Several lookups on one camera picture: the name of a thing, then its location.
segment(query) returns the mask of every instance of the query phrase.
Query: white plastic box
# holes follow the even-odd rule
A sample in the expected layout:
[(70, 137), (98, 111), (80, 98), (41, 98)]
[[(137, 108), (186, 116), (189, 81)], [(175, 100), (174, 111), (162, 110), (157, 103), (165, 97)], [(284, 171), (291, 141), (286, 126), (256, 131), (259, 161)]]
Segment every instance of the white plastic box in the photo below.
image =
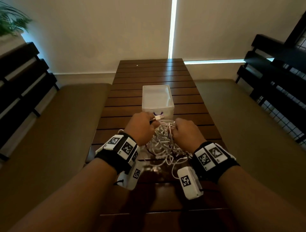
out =
[(163, 114), (172, 119), (174, 102), (169, 85), (144, 85), (142, 87), (142, 111)]

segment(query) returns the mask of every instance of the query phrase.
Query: table top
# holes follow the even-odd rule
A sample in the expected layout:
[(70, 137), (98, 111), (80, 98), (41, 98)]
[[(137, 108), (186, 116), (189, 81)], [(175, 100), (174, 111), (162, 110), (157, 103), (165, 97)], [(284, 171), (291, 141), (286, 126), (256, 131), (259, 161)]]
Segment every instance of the table top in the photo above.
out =
[[(208, 141), (225, 147), (183, 60), (159, 59), (120, 61), (92, 148), (98, 149), (124, 129), (134, 113), (142, 111), (143, 85), (163, 84), (171, 88), (174, 118), (192, 120)], [(162, 162), (152, 156), (139, 156), (138, 160), (144, 164)], [(188, 163), (176, 165), (174, 170), (183, 166)], [(133, 191), (114, 186), (94, 231), (238, 230), (216, 184), (201, 181), (203, 196), (187, 200), (179, 180), (171, 175), (171, 168), (166, 164), (157, 169), (146, 168)]]

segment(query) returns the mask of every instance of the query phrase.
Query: black bench slat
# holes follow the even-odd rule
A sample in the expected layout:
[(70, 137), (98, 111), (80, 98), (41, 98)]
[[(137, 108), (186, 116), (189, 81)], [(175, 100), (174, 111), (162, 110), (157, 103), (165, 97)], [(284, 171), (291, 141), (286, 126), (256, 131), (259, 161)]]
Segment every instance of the black bench slat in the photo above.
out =
[(0, 148), (8, 141), (55, 83), (55, 76), (47, 74), (0, 119)]
[(306, 104), (306, 81), (293, 73), (277, 68), (263, 56), (249, 51), (245, 62), (263, 74), (263, 79), (275, 82), (277, 85), (288, 91), (291, 95)]
[(0, 56), (0, 80), (39, 54), (33, 42), (25, 43)]
[(306, 73), (306, 52), (295, 47), (286, 47), (284, 43), (264, 35), (256, 35), (252, 46)]
[(46, 62), (37, 60), (0, 87), (0, 112), (4, 111), (48, 69)]
[(266, 80), (259, 79), (241, 66), (237, 74), (244, 79), (256, 91), (259, 91), (268, 102), (270, 102), (281, 114), (290, 120), (303, 133), (306, 133), (306, 110), (288, 98), (285, 94), (271, 86)]

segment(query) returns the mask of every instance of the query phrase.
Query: white cable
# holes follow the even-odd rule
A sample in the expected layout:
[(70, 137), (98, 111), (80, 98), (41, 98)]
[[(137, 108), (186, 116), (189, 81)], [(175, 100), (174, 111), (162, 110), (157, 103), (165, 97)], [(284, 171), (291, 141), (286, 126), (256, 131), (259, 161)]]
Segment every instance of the white cable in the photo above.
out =
[(183, 151), (178, 145), (173, 141), (173, 135), (171, 132), (171, 127), (175, 127), (175, 121), (172, 120), (160, 120), (160, 126), (155, 129), (155, 135), (149, 143), (147, 143), (147, 150), (154, 154), (157, 159), (164, 159), (164, 161), (159, 165), (152, 165), (153, 167), (162, 166), (165, 162), (167, 165), (172, 167), (171, 174), (175, 179), (179, 179), (173, 175), (173, 169), (176, 164), (181, 164), (187, 161), (188, 156), (191, 157), (192, 154)]

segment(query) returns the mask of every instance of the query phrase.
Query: wristband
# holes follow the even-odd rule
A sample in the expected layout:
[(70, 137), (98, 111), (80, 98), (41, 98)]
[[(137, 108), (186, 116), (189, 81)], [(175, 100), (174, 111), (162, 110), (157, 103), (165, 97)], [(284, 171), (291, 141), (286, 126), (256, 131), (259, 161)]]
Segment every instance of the wristband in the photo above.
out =
[(117, 174), (129, 172), (139, 153), (139, 146), (128, 134), (121, 132), (111, 137), (96, 150), (95, 158), (100, 158), (114, 167)]
[(191, 164), (196, 174), (217, 183), (222, 174), (232, 166), (240, 166), (236, 158), (219, 144), (204, 142), (193, 154)]

